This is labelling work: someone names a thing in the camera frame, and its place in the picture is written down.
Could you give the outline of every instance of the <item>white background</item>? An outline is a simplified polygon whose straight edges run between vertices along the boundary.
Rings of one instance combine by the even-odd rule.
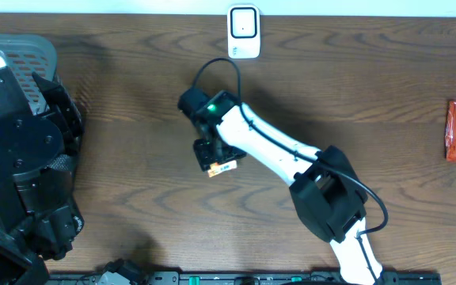
[[[456,0],[0,0],[0,12],[226,14],[234,4],[262,15],[456,17]]]

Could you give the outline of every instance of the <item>gray plastic basket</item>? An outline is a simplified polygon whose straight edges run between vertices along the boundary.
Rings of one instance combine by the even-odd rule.
[[[55,78],[57,54],[54,46],[41,36],[0,34],[0,51],[6,64],[21,85],[34,115],[44,112],[47,103],[41,95],[31,73],[52,81]]]

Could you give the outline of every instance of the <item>wooden table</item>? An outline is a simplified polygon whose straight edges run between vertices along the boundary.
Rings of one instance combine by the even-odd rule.
[[[262,17],[261,27],[260,57],[237,61],[244,100],[292,137],[347,154],[389,208],[371,236],[386,267],[456,284],[456,165],[444,158],[456,19]],[[226,56],[225,17],[0,14],[0,32],[47,37],[89,110],[75,193],[86,225],[52,271],[119,257],[185,271],[337,266],[253,158],[215,178],[200,171],[177,99]],[[234,72],[220,63],[201,85],[234,90]],[[367,212],[370,226],[381,221],[373,201]]]

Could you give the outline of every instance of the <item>red snack package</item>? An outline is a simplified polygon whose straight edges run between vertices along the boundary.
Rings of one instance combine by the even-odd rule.
[[[448,106],[444,142],[446,144],[446,160],[456,162],[456,101],[451,101]]]

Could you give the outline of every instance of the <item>square button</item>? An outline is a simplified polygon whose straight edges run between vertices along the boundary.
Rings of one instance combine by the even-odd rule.
[[[231,10],[231,35],[234,38],[252,38],[257,34],[257,12],[253,8]]]

